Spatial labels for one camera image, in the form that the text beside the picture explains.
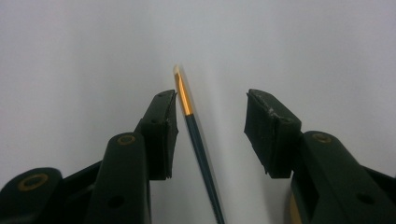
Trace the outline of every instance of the white background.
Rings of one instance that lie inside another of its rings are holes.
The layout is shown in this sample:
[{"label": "white background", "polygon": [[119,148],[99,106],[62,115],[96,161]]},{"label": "white background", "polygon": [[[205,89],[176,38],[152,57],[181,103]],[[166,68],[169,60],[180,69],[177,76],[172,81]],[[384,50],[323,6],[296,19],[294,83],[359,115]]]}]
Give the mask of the white background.
[{"label": "white background", "polygon": [[[250,88],[395,176],[395,12],[395,1],[1,1],[0,186],[101,160],[110,137],[175,88],[175,63],[227,223],[288,222],[290,181],[264,174],[243,133]],[[173,178],[151,182],[153,223],[215,223],[177,115]]]}]

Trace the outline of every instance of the sharpened pencil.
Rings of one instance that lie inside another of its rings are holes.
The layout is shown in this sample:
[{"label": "sharpened pencil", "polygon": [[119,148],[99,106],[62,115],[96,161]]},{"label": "sharpened pencil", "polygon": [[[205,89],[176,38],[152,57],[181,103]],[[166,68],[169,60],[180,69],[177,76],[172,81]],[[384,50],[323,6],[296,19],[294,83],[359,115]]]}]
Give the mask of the sharpened pencil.
[{"label": "sharpened pencil", "polygon": [[183,78],[177,65],[175,65],[174,67],[174,75],[178,96],[180,99],[180,105],[183,110],[187,128],[189,129],[190,139],[195,151],[195,156],[198,160],[201,174],[205,181],[206,191],[209,195],[210,202],[212,203],[212,208],[213,212],[215,213],[216,221],[219,224],[225,224],[223,215],[221,213],[218,194],[216,193],[215,184],[213,182],[212,174],[210,173],[209,164],[207,162],[204,144],[199,133],[198,125],[195,120],[186,86],[184,85]]}]

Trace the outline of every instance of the gold pencil band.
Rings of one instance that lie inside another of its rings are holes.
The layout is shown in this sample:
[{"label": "gold pencil band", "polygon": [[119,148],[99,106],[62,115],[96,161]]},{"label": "gold pencil band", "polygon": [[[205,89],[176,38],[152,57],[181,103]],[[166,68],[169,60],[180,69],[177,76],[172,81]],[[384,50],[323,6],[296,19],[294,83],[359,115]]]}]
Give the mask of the gold pencil band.
[{"label": "gold pencil band", "polygon": [[180,104],[183,109],[183,113],[185,116],[193,114],[192,106],[189,98],[189,94],[187,93],[186,86],[184,85],[183,78],[181,77],[180,70],[177,65],[174,67],[174,75],[175,82],[177,87],[178,96],[180,99]]}]

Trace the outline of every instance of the hole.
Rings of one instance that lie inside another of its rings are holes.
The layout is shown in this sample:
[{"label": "hole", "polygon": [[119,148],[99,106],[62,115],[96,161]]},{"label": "hole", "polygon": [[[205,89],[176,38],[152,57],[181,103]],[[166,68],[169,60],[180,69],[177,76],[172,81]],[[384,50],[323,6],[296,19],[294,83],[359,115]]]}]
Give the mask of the hole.
[{"label": "hole", "polygon": [[357,193],[356,197],[361,201],[362,203],[367,203],[367,204],[374,204],[374,199],[372,196],[365,194],[365,193]]},{"label": "hole", "polygon": [[32,186],[37,185],[38,183],[40,183],[40,181],[42,181],[42,180],[43,180],[43,178],[41,176],[35,176],[35,177],[32,177],[31,179],[26,180],[23,183],[23,185],[25,187],[27,187],[27,188],[28,187],[32,187]]},{"label": "hole", "polygon": [[130,145],[132,144],[132,142],[134,142],[134,136],[133,135],[124,135],[121,136],[117,142],[122,145],[122,146],[126,146],[126,145]]},{"label": "hole", "polygon": [[282,122],[284,122],[284,123],[292,123],[292,122],[294,122],[293,119],[289,119],[289,118],[279,118],[279,119],[282,120]]},{"label": "hole", "polygon": [[48,179],[46,174],[29,175],[18,184],[18,189],[20,191],[36,189],[46,183]]},{"label": "hole", "polygon": [[332,141],[328,135],[323,133],[314,133],[312,136],[321,143],[330,143]]},{"label": "hole", "polygon": [[107,205],[109,208],[119,208],[124,204],[124,199],[122,196],[114,196],[108,200]]}]

